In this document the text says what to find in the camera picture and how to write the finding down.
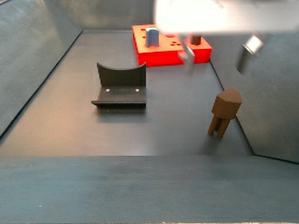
gray floor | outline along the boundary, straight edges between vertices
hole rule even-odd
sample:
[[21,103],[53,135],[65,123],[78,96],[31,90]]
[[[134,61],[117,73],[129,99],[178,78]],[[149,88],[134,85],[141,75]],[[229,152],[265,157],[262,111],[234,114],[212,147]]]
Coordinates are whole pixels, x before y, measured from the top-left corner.
[[7,223],[297,222],[299,166],[254,156],[0,158]]
[[141,113],[89,103],[97,61],[134,65],[130,32],[79,36],[5,133],[0,222],[296,222],[297,164],[249,156],[236,121],[221,140],[206,136],[220,91],[210,65],[192,76],[182,66],[148,68]]
[[209,137],[210,64],[146,68],[145,110],[97,110],[95,63],[133,67],[130,31],[85,31],[0,143],[0,156],[250,155],[237,121]]

black u-shaped holder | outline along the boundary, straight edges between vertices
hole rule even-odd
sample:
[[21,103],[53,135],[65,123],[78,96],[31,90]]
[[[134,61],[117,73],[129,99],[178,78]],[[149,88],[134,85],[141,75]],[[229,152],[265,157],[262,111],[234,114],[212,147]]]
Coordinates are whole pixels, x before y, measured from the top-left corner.
[[145,63],[133,68],[114,69],[97,63],[99,90],[97,100],[90,101],[99,106],[145,107]]

wooden block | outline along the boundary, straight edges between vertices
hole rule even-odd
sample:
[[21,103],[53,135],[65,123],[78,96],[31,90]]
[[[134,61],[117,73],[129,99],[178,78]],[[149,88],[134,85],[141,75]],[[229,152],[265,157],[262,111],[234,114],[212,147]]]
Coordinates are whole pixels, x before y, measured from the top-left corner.
[[241,98],[238,92],[228,88],[217,95],[210,112],[217,118],[233,119],[238,111],[240,103]]

metal wall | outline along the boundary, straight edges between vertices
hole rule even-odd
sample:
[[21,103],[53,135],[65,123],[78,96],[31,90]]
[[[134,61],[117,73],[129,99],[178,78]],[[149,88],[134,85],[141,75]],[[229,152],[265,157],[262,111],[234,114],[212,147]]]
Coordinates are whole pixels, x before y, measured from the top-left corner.
[[248,37],[208,37],[210,62],[222,87],[241,93],[237,119],[253,152],[299,162],[299,32],[269,36],[240,74],[236,64]]
[[53,0],[83,30],[130,30],[153,22],[153,0]]
[[50,0],[0,5],[0,135],[79,32]]

red platform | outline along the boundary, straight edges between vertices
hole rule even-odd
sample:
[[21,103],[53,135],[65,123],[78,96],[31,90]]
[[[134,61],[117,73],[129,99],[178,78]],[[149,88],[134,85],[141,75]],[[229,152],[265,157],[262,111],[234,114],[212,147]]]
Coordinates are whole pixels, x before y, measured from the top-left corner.
[[[178,52],[182,51],[181,42],[176,35],[162,35],[158,33],[158,46],[145,47],[145,28],[154,28],[153,24],[133,25],[133,41],[137,64],[148,67],[181,65]],[[210,45],[204,38],[200,39],[200,45],[192,45],[185,40],[186,46],[194,54],[193,63],[206,63],[210,60]]]

